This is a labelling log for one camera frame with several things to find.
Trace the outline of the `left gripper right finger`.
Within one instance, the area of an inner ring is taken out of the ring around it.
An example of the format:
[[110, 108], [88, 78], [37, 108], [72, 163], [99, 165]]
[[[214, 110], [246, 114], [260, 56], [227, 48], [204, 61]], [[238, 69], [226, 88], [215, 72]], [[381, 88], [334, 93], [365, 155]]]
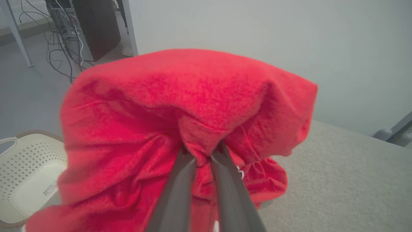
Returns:
[[217, 188], [221, 232], [265, 232], [266, 228], [243, 183], [244, 172], [235, 165], [224, 141], [211, 154], [211, 170]]

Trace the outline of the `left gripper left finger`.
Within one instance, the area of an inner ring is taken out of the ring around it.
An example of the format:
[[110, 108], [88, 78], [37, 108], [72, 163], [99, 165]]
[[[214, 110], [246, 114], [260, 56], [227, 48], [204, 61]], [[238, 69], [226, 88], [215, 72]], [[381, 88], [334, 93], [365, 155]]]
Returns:
[[181, 148], [150, 217], [146, 232], [190, 232], [196, 159]]

